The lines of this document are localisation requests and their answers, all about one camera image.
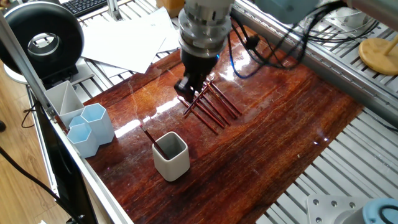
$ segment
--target wooden floor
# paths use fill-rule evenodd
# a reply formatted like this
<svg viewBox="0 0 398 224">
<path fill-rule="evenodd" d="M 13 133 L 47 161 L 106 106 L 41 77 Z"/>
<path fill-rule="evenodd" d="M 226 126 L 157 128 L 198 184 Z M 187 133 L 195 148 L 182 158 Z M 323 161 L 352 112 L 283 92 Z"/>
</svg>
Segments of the wooden floor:
<svg viewBox="0 0 398 224">
<path fill-rule="evenodd" d="M 49 184 L 35 128 L 22 129 L 23 110 L 29 109 L 26 88 L 6 76 L 0 61 L 0 120 L 7 125 L 0 133 L 0 146 L 25 170 Z M 32 124 L 28 116 L 25 125 Z M 104 221 L 97 214 L 99 223 Z M 68 215 L 53 198 L 16 171 L 0 156 L 0 224 L 61 224 Z"/>
</svg>

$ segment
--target reddish-brown wood surface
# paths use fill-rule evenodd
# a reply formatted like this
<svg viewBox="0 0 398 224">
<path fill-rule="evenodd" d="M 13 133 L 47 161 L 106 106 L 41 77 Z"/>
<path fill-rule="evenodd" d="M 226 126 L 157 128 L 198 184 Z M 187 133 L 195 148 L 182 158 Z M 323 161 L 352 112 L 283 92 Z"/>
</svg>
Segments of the reddish-brown wood surface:
<svg viewBox="0 0 398 224">
<path fill-rule="evenodd" d="M 248 74 L 257 65 L 235 34 L 231 39 L 236 68 Z M 259 49 L 270 52 L 263 41 Z M 104 105 L 116 130 L 113 142 L 87 160 L 136 224 L 254 223 L 362 108 L 303 65 L 265 67 L 241 80 L 226 49 L 211 75 L 243 115 L 233 120 L 223 110 L 231 126 L 221 129 L 198 111 L 216 136 L 194 114 L 183 116 L 173 89 L 183 72 L 175 52 L 86 103 Z M 154 138 L 175 131 L 185 140 L 186 174 L 171 183 L 161 177 L 139 122 Z"/>
</svg>

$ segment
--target keyboard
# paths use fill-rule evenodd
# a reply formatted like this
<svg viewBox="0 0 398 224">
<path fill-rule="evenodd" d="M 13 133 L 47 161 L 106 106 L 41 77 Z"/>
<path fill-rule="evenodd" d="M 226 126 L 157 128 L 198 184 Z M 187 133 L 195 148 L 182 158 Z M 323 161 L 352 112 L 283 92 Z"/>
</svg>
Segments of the keyboard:
<svg viewBox="0 0 398 224">
<path fill-rule="evenodd" d="M 107 5 L 107 2 L 106 0 L 71 0 L 62 5 L 75 17 L 79 17 Z"/>
</svg>

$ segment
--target yellow round object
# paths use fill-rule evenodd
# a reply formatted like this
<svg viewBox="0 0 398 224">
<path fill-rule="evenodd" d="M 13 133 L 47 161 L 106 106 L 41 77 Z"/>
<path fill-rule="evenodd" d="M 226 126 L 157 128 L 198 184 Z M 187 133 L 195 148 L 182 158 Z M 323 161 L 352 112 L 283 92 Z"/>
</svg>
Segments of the yellow round object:
<svg viewBox="0 0 398 224">
<path fill-rule="evenodd" d="M 359 56 L 369 68 L 384 74 L 398 75 L 398 47 L 392 48 L 389 54 L 384 51 L 391 44 L 388 40 L 372 38 L 359 45 Z"/>
</svg>

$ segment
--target white paper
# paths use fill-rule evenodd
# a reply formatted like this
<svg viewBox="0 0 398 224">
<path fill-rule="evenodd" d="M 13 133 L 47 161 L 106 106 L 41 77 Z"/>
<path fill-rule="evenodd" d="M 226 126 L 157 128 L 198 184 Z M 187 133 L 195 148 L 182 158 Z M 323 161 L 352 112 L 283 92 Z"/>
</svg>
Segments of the white paper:
<svg viewBox="0 0 398 224">
<path fill-rule="evenodd" d="M 165 7 L 156 10 L 151 15 L 144 17 L 144 19 L 148 19 L 155 22 L 158 26 L 165 28 L 166 39 L 158 50 L 158 53 L 175 50 L 180 47 L 180 42 L 178 41 L 180 32 L 179 30 L 175 30 L 173 22 Z"/>
<path fill-rule="evenodd" d="M 145 73 L 165 40 L 164 28 L 153 23 L 121 21 L 83 30 L 82 57 Z"/>
<path fill-rule="evenodd" d="M 112 78 L 116 75 L 120 75 L 124 72 L 128 72 L 128 70 L 123 69 L 123 68 L 118 68 L 113 65 L 108 65 L 106 63 L 98 62 L 96 63 L 98 68 L 102 70 L 102 72 L 108 77 Z"/>
<path fill-rule="evenodd" d="M 157 52 L 180 47 L 179 33 L 166 8 L 130 21 L 92 24 L 83 29 L 82 57 L 100 62 L 108 78 L 127 70 L 145 73 Z"/>
</svg>

